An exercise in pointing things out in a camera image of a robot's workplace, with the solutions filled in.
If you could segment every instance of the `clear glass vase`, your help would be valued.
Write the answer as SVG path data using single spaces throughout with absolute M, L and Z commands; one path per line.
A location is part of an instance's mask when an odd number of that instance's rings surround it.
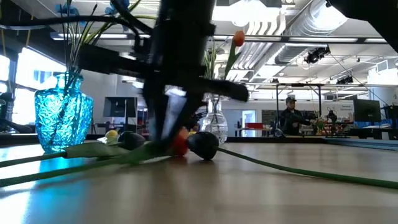
M 72 76 L 63 73 L 56 78 L 55 88 L 35 93 L 36 131 L 47 153 L 83 143 L 94 107 L 93 99 L 80 91 L 83 77 L 73 75 L 71 79 Z
M 221 100 L 211 95 L 208 98 L 208 112 L 203 119 L 201 131 L 213 133 L 220 143 L 224 143 L 228 137 L 228 125 L 221 111 Z

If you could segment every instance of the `red object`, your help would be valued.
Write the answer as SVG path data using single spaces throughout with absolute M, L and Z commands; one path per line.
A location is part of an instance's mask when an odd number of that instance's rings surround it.
M 241 30 L 236 31 L 232 41 L 235 43 L 235 46 L 242 46 L 244 43 L 244 32 Z
M 182 135 L 177 135 L 172 144 L 173 154 L 175 156 L 184 156 L 188 152 L 187 139 Z
M 246 128 L 263 129 L 262 123 L 245 123 Z

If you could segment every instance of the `tabletop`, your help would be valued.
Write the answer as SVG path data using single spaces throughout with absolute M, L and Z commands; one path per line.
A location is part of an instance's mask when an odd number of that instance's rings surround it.
M 327 144 L 223 147 L 301 169 L 398 180 L 398 153 Z M 42 154 L 0 148 L 0 161 Z M 78 166 L 52 159 L 0 169 L 0 178 Z M 398 191 L 290 174 L 218 152 L 109 166 L 0 189 L 0 223 L 398 223 Z

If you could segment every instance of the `blue glass vase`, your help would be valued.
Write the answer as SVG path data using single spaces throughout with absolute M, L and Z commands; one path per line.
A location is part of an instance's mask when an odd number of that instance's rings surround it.
M 83 143 L 91 126 L 94 101 L 80 91 L 83 77 L 56 76 L 57 86 L 35 93 L 36 131 L 47 153 Z

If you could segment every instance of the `man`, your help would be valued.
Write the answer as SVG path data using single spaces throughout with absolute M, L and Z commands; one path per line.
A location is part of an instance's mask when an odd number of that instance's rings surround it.
M 300 124 L 311 125 L 315 120 L 306 120 L 300 111 L 295 110 L 296 99 L 293 97 L 286 98 L 286 110 L 279 116 L 279 124 L 284 134 L 299 135 Z

